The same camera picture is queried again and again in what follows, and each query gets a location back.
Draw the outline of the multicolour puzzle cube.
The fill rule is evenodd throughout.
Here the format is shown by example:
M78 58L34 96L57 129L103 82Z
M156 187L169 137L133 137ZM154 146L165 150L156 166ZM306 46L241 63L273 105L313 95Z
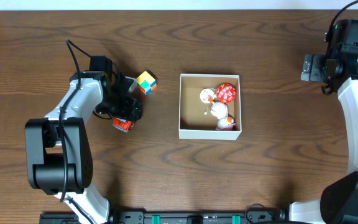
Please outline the multicolour puzzle cube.
M157 87L156 79L147 71L144 71L136 78L137 86L145 95L151 94Z

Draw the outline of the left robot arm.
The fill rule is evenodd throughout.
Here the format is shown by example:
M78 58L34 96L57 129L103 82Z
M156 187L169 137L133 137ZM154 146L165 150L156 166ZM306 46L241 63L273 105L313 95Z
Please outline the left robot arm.
M93 159L86 133L92 115L113 121L121 131L142 117L131 97L137 83L111 59L94 55L89 69L77 71L61 102L44 118L25 124L29 184L66 203L80 223L118 223L119 216L92 183Z

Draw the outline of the white cardboard box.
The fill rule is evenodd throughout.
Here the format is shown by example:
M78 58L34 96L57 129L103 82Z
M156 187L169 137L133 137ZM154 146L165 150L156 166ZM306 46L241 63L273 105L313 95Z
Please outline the white cardboard box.
M227 104L234 124L218 128L218 119L211 114L211 103L200 99L202 90L216 90L223 83L232 84L236 97ZM238 75L190 74L180 75L178 133L180 139L236 140L242 132L241 86Z

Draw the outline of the red ball with white letters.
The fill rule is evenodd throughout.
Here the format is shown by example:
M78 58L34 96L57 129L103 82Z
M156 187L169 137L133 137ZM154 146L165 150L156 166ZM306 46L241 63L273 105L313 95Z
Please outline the red ball with white letters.
M218 86L216 96L222 103L231 103L236 99L236 88L230 83L222 83Z

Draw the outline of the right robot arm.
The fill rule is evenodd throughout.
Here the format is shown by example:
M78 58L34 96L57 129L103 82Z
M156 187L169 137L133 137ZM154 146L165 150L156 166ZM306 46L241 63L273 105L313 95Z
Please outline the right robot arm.
M320 199L290 204L296 223L358 223L358 20L331 24L323 55L305 56L301 80L322 82L324 95L337 94L348 141L346 176L327 186Z

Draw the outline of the red toy fire truck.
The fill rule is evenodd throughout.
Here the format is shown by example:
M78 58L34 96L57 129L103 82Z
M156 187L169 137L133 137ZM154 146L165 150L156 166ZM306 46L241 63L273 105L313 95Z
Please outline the red toy fire truck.
M128 131L130 131L134 128L135 123L133 123L132 121L125 120L125 119L114 117L112 125L116 129L127 133Z

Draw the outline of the white pink duck toy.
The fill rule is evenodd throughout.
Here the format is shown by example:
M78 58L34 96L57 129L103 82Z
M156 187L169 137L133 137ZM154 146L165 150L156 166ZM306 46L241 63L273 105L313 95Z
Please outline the white pink duck toy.
M210 113L217 119L216 130L217 131L233 131L236 125L236 119L229 112L229 107L227 104L220 101L214 101L212 98L209 98Z

